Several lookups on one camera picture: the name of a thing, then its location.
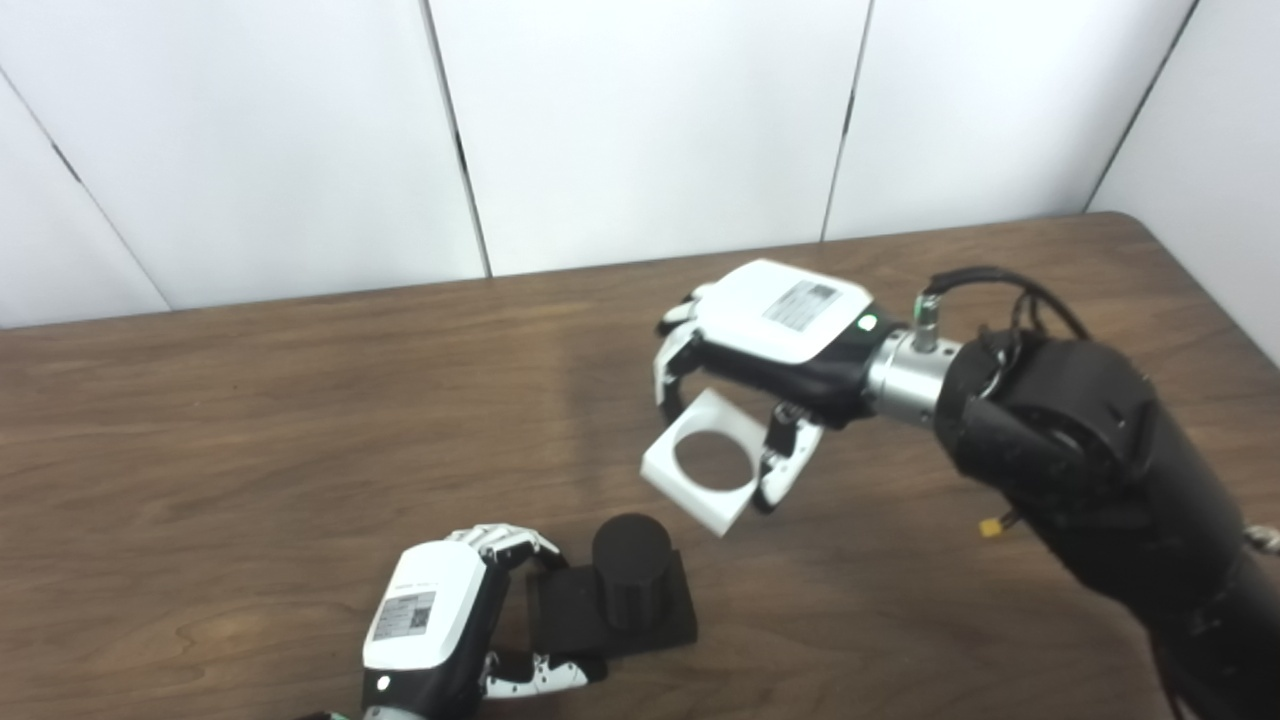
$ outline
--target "white wall panel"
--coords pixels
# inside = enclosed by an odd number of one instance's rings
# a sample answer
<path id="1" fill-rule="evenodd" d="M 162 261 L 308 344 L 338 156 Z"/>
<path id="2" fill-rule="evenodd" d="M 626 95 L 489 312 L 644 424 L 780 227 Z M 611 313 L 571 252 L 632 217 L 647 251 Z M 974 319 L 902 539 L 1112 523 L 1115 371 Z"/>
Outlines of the white wall panel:
<path id="1" fill-rule="evenodd" d="M 0 325 L 168 310 L 0 77 Z"/>
<path id="2" fill-rule="evenodd" d="M 826 237 L 1079 213 L 1189 6 L 877 3 Z"/>
<path id="3" fill-rule="evenodd" d="M 0 67 L 175 306 L 483 273 L 415 0 L 5 0 Z"/>
<path id="4" fill-rule="evenodd" d="M 1089 210 L 1138 218 L 1280 364 L 1280 5 L 1202 0 Z"/>
<path id="5" fill-rule="evenodd" d="M 433 0 L 498 274 L 813 242 L 865 0 Z"/>

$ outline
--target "label sticker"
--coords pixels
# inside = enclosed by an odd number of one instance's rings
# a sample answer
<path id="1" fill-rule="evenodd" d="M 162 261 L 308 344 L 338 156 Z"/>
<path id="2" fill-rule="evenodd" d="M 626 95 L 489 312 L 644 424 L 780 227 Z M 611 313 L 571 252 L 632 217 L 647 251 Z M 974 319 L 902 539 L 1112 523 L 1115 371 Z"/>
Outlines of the label sticker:
<path id="1" fill-rule="evenodd" d="M 791 290 L 782 293 L 773 305 L 764 311 L 765 320 L 781 323 L 796 332 L 804 332 L 813 323 L 813 319 L 822 315 L 822 311 L 831 306 L 840 297 L 840 291 L 826 284 L 800 281 Z"/>
<path id="2" fill-rule="evenodd" d="M 383 603 L 383 611 L 378 614 L 374 641 L 403 638 L 406 635 L 425 635 L 426 621 L 431 618 L 433 602 L 435 602 L 434 592 L 388 598 Z"/>

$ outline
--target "robotic arm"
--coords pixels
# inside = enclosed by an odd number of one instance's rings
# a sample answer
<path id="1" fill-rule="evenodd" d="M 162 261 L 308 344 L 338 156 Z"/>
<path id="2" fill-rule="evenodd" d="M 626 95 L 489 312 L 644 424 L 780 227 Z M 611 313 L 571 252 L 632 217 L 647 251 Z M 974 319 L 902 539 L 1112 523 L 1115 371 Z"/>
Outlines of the robotic arm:
<path id="1" fill-rule="evenodd" d="M 943 295 L 977 283 L 1021 290 L 1010 328 L 940 338 Z M 1074 337 L 1051 337 L 1042 306 Z M 1175 712 L 1178 698 L 1203 720 L 1280 717 L 1280 597 L 1244 550 L 1280 539 L 1244 529 L 1148 378 L 1041 284 L 1000 268 L 934 275 L 909 325 L 858 284 L 756 260 L 695 290 L 658 333 L 668 423 L 698 369 L 780 398 L 759 510 L 782 500 L 797 448 L 812 452 L 822 428 L 883 415 L 929 430 L 1012 507 L 984 532 L 1025 521 L 1082 584 L 1142 623 Z"/>

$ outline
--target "wooden table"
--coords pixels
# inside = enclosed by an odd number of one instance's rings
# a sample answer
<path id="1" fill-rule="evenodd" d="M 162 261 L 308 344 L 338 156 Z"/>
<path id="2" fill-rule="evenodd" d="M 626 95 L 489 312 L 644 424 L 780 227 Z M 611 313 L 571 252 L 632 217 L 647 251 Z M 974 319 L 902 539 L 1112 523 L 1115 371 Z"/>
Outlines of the wooden table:
<path id="1" fill-rule="evenodd" d="M 855 279 L 901 313 L 941 269 L 1042 279 L 1151 373 L 1245 514 L 1280 521 L 1280 375 L 1121 215 L 10 331 L 0 716 L 356 714 L 362 635 L 401 550 L 498 520 L 588 561 L 602 521 L 641 511 L 684 552 L 699 643 L 481 717 L 1167 717 L 1125 614 L 1027 530 L 979 539 L 1000 497 L 918 430 L 828 436 L 781 510 L 724 539 L 639 478 L 662 429 L 654 322 L 755 256 Z M 955 293 L 946 334 L 1004 324 L 1010 300 Z M 745 471 L 703 445 L 722 461 L 695 475 Z"/>

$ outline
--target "yellow connector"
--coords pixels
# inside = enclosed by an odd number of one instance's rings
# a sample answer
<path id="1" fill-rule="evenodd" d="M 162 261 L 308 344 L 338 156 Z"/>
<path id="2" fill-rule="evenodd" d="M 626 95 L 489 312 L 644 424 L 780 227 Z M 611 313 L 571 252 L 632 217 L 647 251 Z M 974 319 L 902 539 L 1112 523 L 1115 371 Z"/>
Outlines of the yellow connector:
<path id="1" fill-rule="evenodd" d="M 987 518 L 982 523 L 978 523 L 978 532 L 982 533 L 982 537 L 984 538 L 993 538 L 1004 534 L 1005 524 L 1000 521 L 1000 518 Z"/>

